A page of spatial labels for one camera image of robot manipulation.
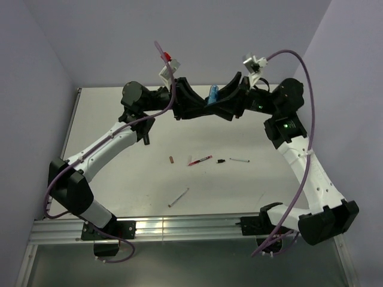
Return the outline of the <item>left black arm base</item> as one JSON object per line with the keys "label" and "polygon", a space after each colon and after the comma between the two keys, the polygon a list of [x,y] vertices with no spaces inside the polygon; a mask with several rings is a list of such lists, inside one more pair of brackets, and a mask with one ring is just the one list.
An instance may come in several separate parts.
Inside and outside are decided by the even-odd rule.
{"label": "left black arm base", "polygon": [[[135,231],[136,221],[113,220],[104,228],[85,222],[80,240],[93,242],[93,254],[97,259],[108,263],[118,263],[133,257],[136,249],[130,240],[135,238]],[[113,259],[120,251],[122,244],[130,247],[130,254],[126,258]]]}

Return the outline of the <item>black orange highlighter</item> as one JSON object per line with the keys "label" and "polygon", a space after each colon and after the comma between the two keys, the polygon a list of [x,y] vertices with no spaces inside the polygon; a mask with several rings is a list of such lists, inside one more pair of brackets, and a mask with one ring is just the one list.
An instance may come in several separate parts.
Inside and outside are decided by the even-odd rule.
{"label": "black orange highlighter", "polygon": [[150,138],[149,138],[148,134],[144,135],[143,142],[144,142],[144,145],[149,145],[150,144]]}

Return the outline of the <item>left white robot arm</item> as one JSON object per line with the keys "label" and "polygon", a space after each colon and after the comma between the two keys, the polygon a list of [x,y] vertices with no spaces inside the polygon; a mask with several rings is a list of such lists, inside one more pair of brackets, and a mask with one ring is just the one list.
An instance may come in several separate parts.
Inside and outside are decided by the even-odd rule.
{"label": "left white robot arm", "polygon": [[117,231],[117,218],[95,199],[89,185],[92,179],[126,148],[139,141],[148,144],[148,133],[159,115],[172,110],[177,120],[201,117],[214,101],[213,96],[201,98],[185,78],[157,90],[136,81],[127,83],[122,89],[123,113],[112,128],[78,154],[50,163],[46,198],[91,223],[103,239],[111,238]]}

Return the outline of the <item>white black pen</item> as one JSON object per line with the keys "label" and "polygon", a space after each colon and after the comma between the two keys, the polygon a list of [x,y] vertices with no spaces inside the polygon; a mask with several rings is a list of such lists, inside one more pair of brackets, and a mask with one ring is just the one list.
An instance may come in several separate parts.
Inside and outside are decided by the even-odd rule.
{"label": "white black pen", "polygon": [[229,159],[232,160],[232,161],[240,161],[240,162],[244,162],[244,163],[249,163],[250,162],[249,160],[238,159],[238,158],[229,158]]}

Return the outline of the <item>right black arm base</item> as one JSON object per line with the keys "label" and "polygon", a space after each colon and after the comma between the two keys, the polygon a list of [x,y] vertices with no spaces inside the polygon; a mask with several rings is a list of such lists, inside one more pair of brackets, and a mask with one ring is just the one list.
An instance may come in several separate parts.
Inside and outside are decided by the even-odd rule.
{"label": "right black arm base", "polygon": [[[275,226],[272,225],[267,215],[267,211],[277,205],[282,205],[282,203],[278,202],[278,203],[268,204],[262,207],[260,209],[259,214],[256,216],[240,217],[239,222],[237,222],[235,225],[241,228],[241,232],[243,236],[268,235],[269,233],[272,232]],[[280,227],[280,229],[277,231],[276,235],[274,235],[272,239],[281,237],[283,234],[287,233],[288,231],[290,231],[289,228]],[[271,244],[270,246],[264,248],[263,252],[266,252],[267,254],[271,255],[271,252],[273,252],[274,254],[281,251],[282,246],[283,246],[283,242],[282,240],[279,240]]]}

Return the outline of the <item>red pen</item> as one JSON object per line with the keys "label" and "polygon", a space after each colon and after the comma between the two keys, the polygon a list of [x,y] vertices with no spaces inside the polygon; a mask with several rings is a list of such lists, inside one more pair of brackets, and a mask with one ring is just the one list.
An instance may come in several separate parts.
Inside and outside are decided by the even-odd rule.
{"label": "red pen", "polygon": [[199,164],[199,163],[201,163],[201,162],[203,162],[203,161],[209,160],[210,158],[212,158],[212,155],[209,155],[209,156],[206,156],[206,157],[204,157],[204,158],[200,158],[200,159],[198,159],[198,160],[192,161],[192,162],[190,162],[187,166],[193,166],[193,165],[195,165],[195,164]]}

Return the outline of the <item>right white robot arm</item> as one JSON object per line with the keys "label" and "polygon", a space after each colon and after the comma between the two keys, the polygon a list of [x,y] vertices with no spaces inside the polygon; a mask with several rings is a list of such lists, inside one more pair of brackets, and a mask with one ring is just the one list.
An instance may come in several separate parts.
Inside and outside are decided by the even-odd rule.
{"label": "right white robot arm", "polygon": [[294,78],[267,91],[252,87],[249,78],[237,72],[219,90],[213,110],[223,109],[230,119],[241,117],[246,110],[270,115],[264,122],[266,135],[291,167],[308,208],[269,204],[260,211],[259,226],[265,233],[274,232],[279,225],[296,230],[313,246],[345,233],[360,210],[354,200],[348,201],[338,191],[315,155],[297,115],[303,104],[303,84]]}

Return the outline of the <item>blue highlighter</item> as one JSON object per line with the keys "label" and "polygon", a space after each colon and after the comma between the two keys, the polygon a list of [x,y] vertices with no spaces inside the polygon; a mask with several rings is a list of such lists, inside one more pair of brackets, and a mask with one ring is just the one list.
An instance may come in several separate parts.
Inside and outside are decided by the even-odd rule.
{"label": "blue highlighter", "polygon": [[219,92],[219,88],[218,88],[217,85],[212,85],[210,87],[209,95],[208,95],[208,98],[207,98],[207,104],[208,105],[216,103],[216,101],[218,99],[218,92]]}

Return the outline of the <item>aluminium rail frame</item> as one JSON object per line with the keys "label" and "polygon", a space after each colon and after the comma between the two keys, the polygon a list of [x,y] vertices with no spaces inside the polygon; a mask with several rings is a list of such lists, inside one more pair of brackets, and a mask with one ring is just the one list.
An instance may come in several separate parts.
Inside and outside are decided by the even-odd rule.
{"label": "aluminium rail frame", "polygon": [[316,246],[299,239],[281,255],[251,257],[257,238],[235,224],[269,203],[288,203],[299,187],[266,136],[267,118],[158,116],[150,144],[124,150],[90,184],[112,213],[136,221],[134,259],[96,262],[72,215],[36,221],[17,286],[358,286],[343,236]]}

